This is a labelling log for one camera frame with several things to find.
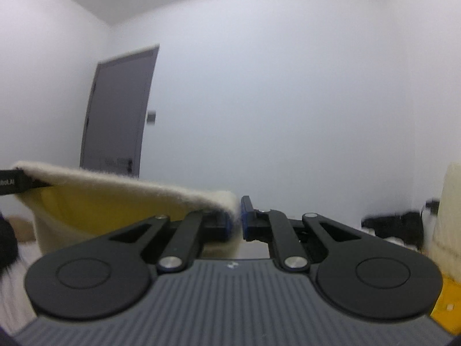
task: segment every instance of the wall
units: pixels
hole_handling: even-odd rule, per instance
[[[413,207],[461,160],[461,0],[386,0],[407,55],[415,115]]]
[[[108,27],[71,0],[0,0],[0,167],[78,166],[82,128]],[[12,197],[3,213],[28,214]]]
[[[189,0],[115,26],[160,43],[141,177],[359,226],[410,205],[411,103],[384,0]]]

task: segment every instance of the brown object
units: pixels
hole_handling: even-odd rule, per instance
[[[35,241],[34,226],[30,221],[20,216],[6,216],[5,219],[12,226],[18,243]]]

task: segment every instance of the gray door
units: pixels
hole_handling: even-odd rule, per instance
[[[139,176],[158,47],[100,63],[89,97],[80,167]]]

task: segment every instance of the circular cap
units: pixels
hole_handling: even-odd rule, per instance
[[[153,273],[128,244],[91,240],[47,254],[24,279],[35,312],[67,320],[94,320],[137,302]]]
[[[285,259],[284,263],[288,268],[295,269],[305,267],[307,265],[307,260],[302,256],[290,256]]]
[[[163,268],[173,269],[180,267],[183,261],[177,256],[165,256],[158,262]]]
[[[375,257],[362,261],[356,269],[357,277],[378,289],[393,289],[410,278],[410,270],[397,260]]]
[[[59,281],[72,289],[90,289],[102,285],[110,275],[110,265],[97,259],[74,260],[58,269]]]
[[[431,260],[372,237],[329,246],[316,280],[341,310],[386,321],[430,312],[442,290],[442,275]]]

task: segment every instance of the gray gripper base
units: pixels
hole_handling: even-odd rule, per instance
[[[196,260],[159,277],[119,315],[81,323],[39,317],[15,339],[24,346],[437,346],[452,337],[427,316],[377,324],[345,315],[308,277],[271,260]]]

